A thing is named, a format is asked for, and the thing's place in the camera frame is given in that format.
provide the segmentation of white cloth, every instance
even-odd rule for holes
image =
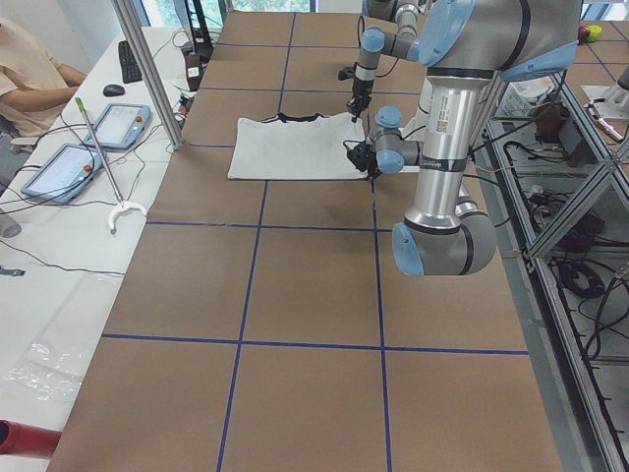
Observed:
[[[365,140],[363,123],[341,113],[310,122],[238,120],[238,138],[230,179],[349,180],[363,179],[346,156]]]

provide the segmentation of apple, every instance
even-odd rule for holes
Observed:
[[[579,39],[579,44],[583,44],[590,37],[590,28],[589,27],[579,27],[579,32],[577,34]]]

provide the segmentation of person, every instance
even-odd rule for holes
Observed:
[[[47,131],[85,78],[27,31],[0,18],[0,115],[21,136]]]

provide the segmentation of metal pole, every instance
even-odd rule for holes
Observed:
[[[625,138],[625,142],[622,144],[616,155],[620,162],[624,162],[629,159],[629,139]]]
[[[116,183],[116,179],[114,179],[114,174],[111,171],[111,168],[109,167],[109,161],[107,160],[107,157],[105,156],[105,153],[103,152],[102,147],[100,146],[100,142],[98,141],[98,138],[96,137],[96,133],[93,127],[91,126],[91,123],[89,122],[89,117],[87,117],[86,108],[84,107],[83,102],[81,101],[80,98],[77,97],[76,102],[79,107],[79,111],[81,111],[81,116],[83,116],[83,119],[86,122],[87,131],[89,132],[91,141],[94,143],[94,147],[96,148],[96,153],[98,154],[98,157],[100,157],[100,161],[102,162],[102,167],[103,169],[105,169],[105,173],[107,174],[107,177],[109,178],[109,182],[111,183],[111,186],[114,189],[116,200],[118,201],[119,204],[121,204],[125,200],[125,198],[122,196],[122,192],[120,192],[120,187],[118,187],[118,184]]]
[[[181,128],[177,120],[175,120],[172,107],[166,95],[166,90],[164,90],[164,85],[159,78],[159,73],[150,55],[150,50],[148,49],[148,44],[146,44],[140,19],[133,6],[133,2],[129,0],[111,0],[111,3],[118,16],[118,22],[120,22],[122,31],[129,41],[134,56],[136,56],[136,60],[142,71],[144,83],[148,88],[148,93],[150,93],[153,105],[155,106],[159,118],[161,118],[161,122],[173,145],[173,149],[178,149],[181,147],[184,140],[181,135]]]

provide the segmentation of red object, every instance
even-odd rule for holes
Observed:
[[[49,459],[61,432],[0,420],[0,454]]]
[[[579,39],[579,44],[583,44],[588,40],[588,37],[590,37],[590,29],[588,27],[579,27],[577,36]]]

